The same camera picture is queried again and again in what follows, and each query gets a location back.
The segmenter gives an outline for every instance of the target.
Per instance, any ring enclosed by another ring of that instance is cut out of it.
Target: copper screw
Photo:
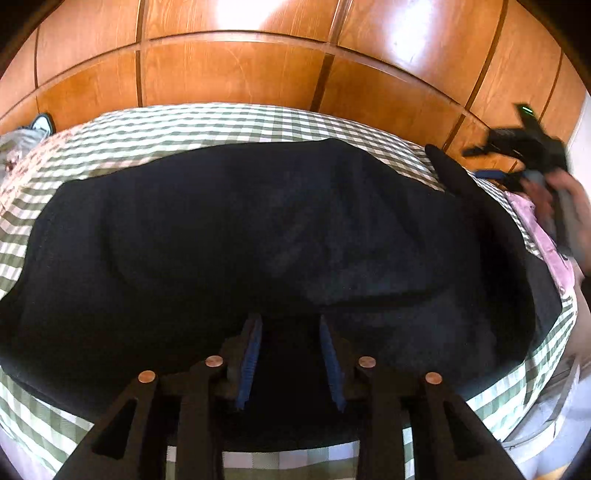
[[[362,356],[359,358],[359,365],[363,368],[375,367],[376,361],[373,356]]]
[[[431,385],[439,385],[441,382],[443,382],[443,377],[437,372],[429,372],[427,375],[425,375],[425,380],[427,380],[427,383],[430,383]]]
[[[223,363],[223,358],[219,355],[208,356],[205,359],[205,364],[208,367],[212,367],[212,368],[219,367],[219,366],[221,366],[222,363]]]
[[[156,374],[151,370],[144,370],[138,375],[138,380],[142,383],[150,383],[156,379]]]

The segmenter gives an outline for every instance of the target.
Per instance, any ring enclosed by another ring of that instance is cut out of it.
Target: triangular cutout
[[[452,434],[453,450],[458,460],[468,460],[485,453],[484,447],[476,436],[466,427],[457,416],[453,405],[448,401],[443,402],[443,408],[447,417],[447,424]]]
[[[128,400],[125,403],[92,446],[92,451],[95,454],[111,457],[115,460],[123,458],[137,405],[137,400]]]

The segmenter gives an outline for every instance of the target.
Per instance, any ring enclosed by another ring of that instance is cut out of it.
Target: pink garment
[[[538,249],[548,265],[548,270],[554,278],[554,283],[560,294],[572,291],[574,288],[574,271],[570,261],[556,250],[554,241],[535,219],[535,205],[527,198],[516,193],[505,192],[505,196],[521,219],[523,226],[538,245]]]

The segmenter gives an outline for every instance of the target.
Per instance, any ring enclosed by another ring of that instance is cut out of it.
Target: wooden panel
[[[265,103],[308,109],[322,52],[285,44],[165,44],[142,52],[144,105]]]
[[[257,30],[326,41],[337,0],[151,0],[147,38]]]
[[[39,109],[49,112],[58,131],[105,112],[138,106],[135,53],[109,56],[38,95]]]
[[[587,89],[573,64],[563,56],[556,87],[541,122],[548,135],[568,143],[579,120],[586,93]]]
[[[38,113],[37,101],[35,96],[31,95],[0,119],[0,135],[16,130],[18,127],[29,125],[35,120]]]
[[[0,79],[0,117],[35,89],[35,30]]]
[[[441,147],[460,109],[419,80],[400,79],[337,57],[320,113],[377,127],[419,145]]]
[[[462,151],[474,145],[483,145],[488,133],[487,127],[480,122],[467,117],[458,130],[452,143],[447,149],[447,154],[463,165],[468,170],[484,170],[495,168],[502,171],[509,171],[514,165],[515,159],[499,154],[483,155],[481,157],[464,157]]]
[[[139,0],[66,0],[42,24],[39,85],[101,53],[135,42]]]
[[[517,0],[509,8],[499,43],[470,111],[490,127],[518,125],[513,103],[529,103],[539,116],[560,61],[560,47]]]
[[[465,105],[502,0],[353,0],[339,45],[394,64]]]

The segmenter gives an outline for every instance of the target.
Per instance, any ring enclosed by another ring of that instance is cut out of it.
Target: gingham tablecloth
[[[35,218],[65,181],[104,175],[210,145],[329,137],[362,148],[399,173],[442,189],[421,147],[366,125],[317,113],[228,103],[107,113],[82,126],[51,153],[51,158],[40,162],[1,215],[0,297],[20,275]],[[519,226],[527,249],[540,257],[501,192],[487,181],[475,181],[507,210]],[[573,293],[565,294],[562,301],[562,313],[540,347],[505,378],[468,401],[499,440],[523,418],[564,351],[577,306]],[[49,470],[57,471],[92,425],[32,397],[0,369],[0,426]],[[405,470],[407,478],[412,478],[410,429],[404,431],[404,444]],[[224,467],[228,480],[337,480],[355,477],[357,454],[357,442],[296,452],[225,453]],[[167,478],[174,477],[175,456],[175,449],[170,447]]]

